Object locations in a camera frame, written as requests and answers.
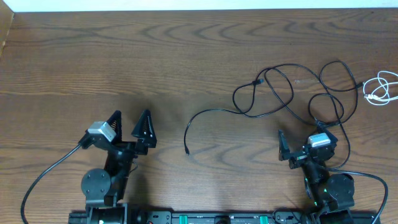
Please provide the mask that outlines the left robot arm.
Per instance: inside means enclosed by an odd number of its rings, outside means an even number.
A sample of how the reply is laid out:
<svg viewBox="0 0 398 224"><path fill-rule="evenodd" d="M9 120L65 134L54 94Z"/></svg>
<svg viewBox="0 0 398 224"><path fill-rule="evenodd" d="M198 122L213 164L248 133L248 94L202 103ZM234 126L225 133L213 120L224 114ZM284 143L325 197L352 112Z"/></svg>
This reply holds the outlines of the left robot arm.
<svg viewBox="0 0 398 224"><path fill-rule="evenodd" d="M86 197L85 211L69 214L68 223L128 223L124 198L134 159L155 148L157 138L149 110L144 110L131 135L136 141L123 141L121 112L116 110L107 121L95 121L78 142L81 148L95 146L108 153L102 169L89 170L81 180Z"/></svg>

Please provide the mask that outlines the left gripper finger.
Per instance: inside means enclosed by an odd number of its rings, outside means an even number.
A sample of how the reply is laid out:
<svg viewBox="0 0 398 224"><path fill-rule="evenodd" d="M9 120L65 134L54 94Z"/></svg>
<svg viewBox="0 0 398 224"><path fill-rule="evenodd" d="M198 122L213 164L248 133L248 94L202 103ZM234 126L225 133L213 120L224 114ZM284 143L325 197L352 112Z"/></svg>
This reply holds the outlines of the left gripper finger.
<svg viewBox="0 0 398 224"><path fill-rule="evenodd" d="M144 110L142 112L131 135L137 139L137 143L143 144L145 147L156 147L157 138L152 124L151 112L149 110Z"/></svg>
<svg viewBox="0 0 398 224"><path fill-rule="evenodd" d="M121 112L116 110L107 120L107 123L111 126L113 131L116 133L116 137L113 142L122 141L122 122L121 122Z"/></svg>

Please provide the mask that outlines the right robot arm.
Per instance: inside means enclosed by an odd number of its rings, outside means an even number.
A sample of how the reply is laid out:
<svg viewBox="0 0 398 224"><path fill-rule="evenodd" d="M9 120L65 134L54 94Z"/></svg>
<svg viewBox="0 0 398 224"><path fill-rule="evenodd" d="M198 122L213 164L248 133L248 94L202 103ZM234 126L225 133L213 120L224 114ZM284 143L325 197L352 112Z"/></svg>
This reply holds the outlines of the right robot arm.
<svg viewBox="0 0 398 224"><path fill-rule="evenodd" d="M325 125L317 122L317 134L308 137L301 150L292 152L283 130L279 130L279 160L288 161L291 169L301 168L305 188L315 208L306 215L313 223L320 223L321 217L330 214L336 218L338 212L354 205L354 180L349 174L330 174L325 162L335 155L338 139Z"/></svg>

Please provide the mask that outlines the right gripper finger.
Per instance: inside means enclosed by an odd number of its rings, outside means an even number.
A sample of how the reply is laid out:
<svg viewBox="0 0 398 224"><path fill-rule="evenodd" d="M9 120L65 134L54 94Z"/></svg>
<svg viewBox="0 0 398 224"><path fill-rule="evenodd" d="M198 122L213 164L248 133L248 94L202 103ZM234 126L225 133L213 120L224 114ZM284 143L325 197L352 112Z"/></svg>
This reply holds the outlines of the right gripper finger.
<svg viewBox="0 0 398 224"><path fill-rule="evenodd" d="M326 128L326 124L321 121L316 121L316 127L319 134L326 134L331 142L337 142L338 139Z"/></svg>
<svg viewBox="0 0 398 224"><path fill-rule="evenodd" d="M278 131L278 137L279 137L279 160L280 161L285 161L290 158L290 149L289 145L286 141L286 138L284 136L283 130Z"/></svg>

